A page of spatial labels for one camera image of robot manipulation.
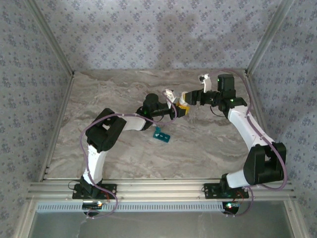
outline marble tabletop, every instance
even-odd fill
[[[165,88],[176,93],[201,89],[198,75],[209,73],[217,88],[217,70],[93,70],[75,73],[74,84],[46,178],[79,178],[85,169],[80,132],[104,109],[134,113],[149,93]],[[246,88],[235,76],[237,96],[249,104]],[[104,178],[219,178],[243,167],[247,146],[226,118],[210,108],[191,106],[187,116],[161,126],[168,143],[153,138],[155,127],[121,133],[108,152]]]

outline robotic arm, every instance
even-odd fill
[[[238,129],[249,150],[243,169],[222,176],[219,183],[221,192],[226,193],[234,188],[282,180],[284,178],[282,166],[263,137],[272,143],[284,162],[286,148],[282,143],[275,143],[272,138],[266,135],[251,114],[247,115],[247,103],[242,98],[236,97],[233,75],[219,75],[217,91],[211,90],[211,80],[208,74],[201,75],[199,80],[204,85],[203,89],[183,92],[179,102],[174,104],[177,117],[186,115],[189,109],[188,105],[196,105],[197,102],[200,105],[218,106],[225,117]],[[176,99],[170,90],[166,90],[165,94],[171,102]],[[111,109],[105,109],[95,121],[111,114],[114,114]],[[146,96],[143,106],[136,111],[136,114],[151,120],[163,115],[169,115],[171,119],[175,117],[171,104],[169,102],[160,103],[159,97],[153,93]],[[261,137],[250,126],[247,117],[262,134]],[[102,170],[106,154],[113,147],[122,131],[146,130],[152,124],[152,122],[138,117],[113,116],[95,124],[86,131],[89,144],[90,174],[96,184],[102,183]],[[100,192],[92,185],[87,170],[80,179],[80,185],[92,198],[95,198]]]
[[[206,75],[200,77],[201,82],[204,82],[205,79]],[[247,115],[247,103],[242,98],[236,97],[233,75],[222,74],[218,76],[217,92],[211,90],[205,91],[205,89],[188,92],[184,94],[184,101],[189,105],[196,105],[197,102],[200,102],[200,105],[209,104],[212,107],[218,106],[218,109],[238,129],[247,144],[249,154],[243,169],[222,176],[220,187],[223,192],[231,188],[284,179],[282,165],[269,145],[263,140],[263,137],[275,147],[284,163],[286,148],[283,143],[275,143],[262,130],[251,113]],[[260,132],[261,137],[251,127],[247,117],[249,117],[251,123]]]

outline patterned wallpaper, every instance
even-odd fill
[[[280,0],[37,0],[71,66],[246,68]]]
[[[67,77],[23,1],[0,2],[0,237],[38,178]]]
[[[268,128],[317,238],[317,2],[295,0],[254,73]]]

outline purple cable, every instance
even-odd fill
[[[273,188],[273,187],[269,187],[267,185],[263,185],[263,184],[260,184],[260,186],[263,186],[269,190],[273,190],[273,191],[281,191],[287,184],[287,170],[286,170],[286,166],[284,164],[284,161],[282,160],[282,157],[281,155],[279,154],[279,152],[275,149],[275,147],[272,145],[272,143],[270,141],[268,141],[265,137],[263,137],[263,135],[257,130],[257,128],[255,127],[255,125],[251,122],[251,119],[249,117],[249,113],[250,113],[250,110],[251,108],[253,107],[253,100],[251,98],[251,92],[249,90],[249,87],[247,85],[247,83],[245,82],[244,80],[244,76],[242,74],[240,74],[239,72],[235,71],[235,70],[230,70],[230,69],[227,69],[227,68],[223,68],[223,69],[220,69],[219,71],[217,71],[216,73],[213,73],[213,74],[217,74],[221,71],[224,71],[224,72],[230,72],[230,73],[234,73],[236,74],[243,82],[247,92],[248,92],[248,95],[249,95],[249,100],[250,100],[250,105],[247,109],[247,112],[246,112],[246,116],[247,116],[247,121],[249,123],[249,125],[252,127],[252,129],[256,132],[256,134],[258,134],[258,136],[260,138],[263,139],[263,141],[265,141],[266,144],[269,145],[269,147],[271,148],[271,150],[275,153],[275,155],[277,156],[279,162],[281,163],[281,166],[282,166],[282,169],[283,169],[283,173],[284,173],[284,180],[283,180],[283,183],[280,187],[277,187],[277,188]],[[250,186],[247,186],[246,187],[248,190],[250,190],[250,193],[251,193],[251,204],[250,206],[241,214],[238,214],[238,215],[235,215],[235,217],[237,216],[242,216],[244,214],[246,214],[247,212],[249,212],[249,210],[251,209],[252,205],[253,205],[253,201],[254,201],[254,196],[253,196],[253,192],[251,190],[251,187]]]
[[[145,119],[145,120],[147,120],[147,121],[153,122],[153,123],[155,123],[156,125],[168,125],[168,124],[173,123],[173,122],[176,120],[176,118],[177,118],[177,110],[176,110],[176,107],[175,107],[175,105],[168,99],[168,97],[164,94],[164,92],[162,92],[162,94],[163,94],[164,97],[166,97],[167,101],[171,103],[171,106],[173,107],[173,110],[174,110],[174,112],[175,112],[175,117],[174,117],[172,120],[170,120],[169,122],[158,122],[158,121],[154,121],[154,120],[148,119],[148,118],[143,117],[143,116],[138,115],[138,114],[114,113],[114,114],[111,114],[111,115],[102,117],[102,118],[100,118],[100,119],[94,121],[93,123],[91,123],[89,126],[87,126],[87,127],[80,133],[80,136],[79,136],[80,148],[81,148],[81,150],[82,150],[83,153],[84,153],[85,162],[86,162],[87,174],[88,174],[88,178],[89,178],[90,182],[92,183],[93,186],[95,186],[95,187],[98,188],[99,190],[104,191],[104,192],[106,192],[106,193],[109,193],[110,195],[112,195],[112,196],[115,198],[115,206],[114,206],[114,208],[113,208],[109,213],[107,213],[107,214],[105,214],[105,215],[103,215],[103,216],[99,216],[99,217],[90,217],[90,216],[89,216],[89,213],[91,213],[91,212],[94,211],[94,210],[89,210],[89,211],[87,212],[87,218],[97,219],[97,218],[103,218],[103,217],[107,217],[107,216],[111,215],[112,213],[115,212],[115,210],[116,210],[117,207],[118,207],[118,198],[117,198],[117,196],[116,196],[113,192],[111,192],[111,191],[109,191],[109,190],[107,190],[107,189],[104,189],[104,188],[98,186],[98,185],[94,182],[93,178],[91,177],[90,170],[89,170],[89,160],[88,160],[88,157],[87,157],[87,154],[86,154],[86,152],[85,152],[85,149],[84,149],[84,146],[83,146],[83,142],[82,142],[82,139],[83,139],[84,134],[86,133],[86,131],[87,131],[89,128],[91,128],[92,126],[96,125],[97,123],[99,123],[99,122],[101,122],[101,121],[103,121],[103,120],[105,120],[105,119],[107,119],[107,118],[114,117],[114,116],[142,118],[142,119]]]
[[[260,184],[261,186],[269,189],[269,190],[273,190],[273,191],[281,191],[287,184],[287,170],[286,170],[286,166],[284,164],[284,161],[281,157],[281,155],[279,154],[279,152],[275,149],[275,147],[272,145],[272,143],[270,141],[268,141],[265,137],[263,137],[263,135],[259,132],[259,130],[255,127],[255,125],[252,123],[250,117],[249,117],[249,113],[250,113],[250,110],[251,108],[253,107],[253,101],[252,101],[252,98],[251,98],[251,92],[249,90],[249,87],[247,85],[247,83],[245,82],[245,80],[243,79],[243,75],[241,75],[239,72],[236,72],[234,70],[230,70],[230,69],[227,69],[227,68],[224,68],[222,71],[227,71],[227,72],[232,72],[232,73],[235,73],[237,76],[239,76],[244,84],[244,86],[246,87],[247,89],[247,92],[248,92],[248,95],[249,95],[249,99],[250,99],[250,105],[247,109],[247,112],[246,112],[246,116],[247,116],[247,120],[248,120],[248,123],[250,124],[250,126],[252,127],[252,129],[256,132],[256,134],[258,134],[258,136],[263,140],[265,141],[266,144],[268,144],[268,146],[271,148],[271,150],[275,153],[275,155],[277,156],[279,162],[281,163],[281,166],[282,166],[282,169],[283,169],[283,173],[284,173],[284,180],[283,180],[283,183],[280,187],[277,187],[277,188],[274,188],[274,187],[269,187],[267,185],[263,185],[263,184]]]

